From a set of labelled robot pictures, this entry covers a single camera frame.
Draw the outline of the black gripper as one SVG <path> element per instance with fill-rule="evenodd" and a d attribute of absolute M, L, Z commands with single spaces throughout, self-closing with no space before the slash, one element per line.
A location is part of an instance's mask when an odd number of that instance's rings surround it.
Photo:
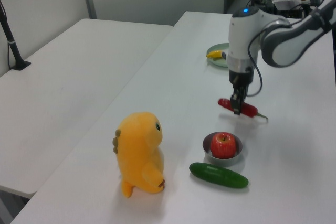
<path fill-rule="evenodd" d="M 234 87 L 233 94 L 230 97 L 230 104 L 233 109 L 234 114 L 241 114 L 242 104 L 248 94 L 249 85 L 252 83 L 254 78 L 254 72 L 238 73 L 234 71 L 229 71 L 229 81 L 234 86 L 242 86 L 240 89 Z"/>

